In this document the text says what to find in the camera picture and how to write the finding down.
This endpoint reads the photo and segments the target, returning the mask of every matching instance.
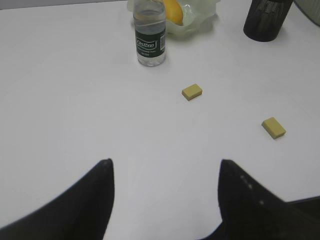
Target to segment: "bottle label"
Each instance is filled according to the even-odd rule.
[[[165,52],[166,29],[157,34],[148,35],[135,31],[136,51],[143,57],[155,58]]]

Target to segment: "pen holder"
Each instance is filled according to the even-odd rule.
[[[259,42],[274,40],[288,14],[293,0],[252,0],[243,31]]]

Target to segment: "eraser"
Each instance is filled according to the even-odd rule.
[[[190,101],[202,94],[202,89],[197,85],[193,84],[185,89],[182,90],[182,95]]]
[[[286,133],[286,130],[274,117],[264,120],[262,127],[264,127],[273,139],[279,138]]]

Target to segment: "black mesh cup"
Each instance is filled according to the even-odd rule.
[[[259,42],[274,40],[284,23],[293,0],[252,0],[243,31]]]

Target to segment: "black object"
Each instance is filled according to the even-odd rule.
[[[320,197],[284,202],[232,160],[218,183],[222,223],[203,240],[319,240]]]
[[[0,240],[102,240],[114,197],[113,162],[102,160],[56,199],[0,229]]]
[[[274,40],[293,0],[252,0],[243,31],[259,42]]]

